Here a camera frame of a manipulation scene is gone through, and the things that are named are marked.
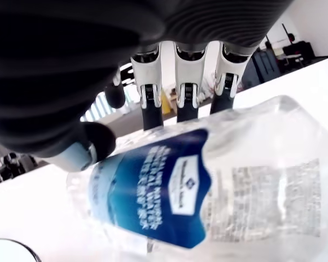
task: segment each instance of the plastic water bottle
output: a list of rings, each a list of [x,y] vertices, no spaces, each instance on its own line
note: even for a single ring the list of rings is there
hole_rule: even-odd
[[[130,135],[67,182],[139,261],[312,261],[328,246],[328,133],[289,97]]]

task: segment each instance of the blue bottle label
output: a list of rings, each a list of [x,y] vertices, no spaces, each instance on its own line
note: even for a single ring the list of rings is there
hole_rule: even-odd
[[[105,159],[90,182],[93,215],[185,248],[205,238],[200,219],[211,179],[202,160],[208,137],[194,130]]]

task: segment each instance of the white tabletop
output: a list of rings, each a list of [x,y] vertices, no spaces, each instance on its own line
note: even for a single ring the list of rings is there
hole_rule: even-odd
[[[328,129],[328,59],[237,94],[234,107],[280,94],[296,99]],[[208,114],[209,105],[200,108],[200,117]],[[165,124],[175,122],[172,118]],[[49,165],[1,183],[0,238],[28,245],[42,262],[111,261],[102,238],[75,215],[66,177],[66,172]]]

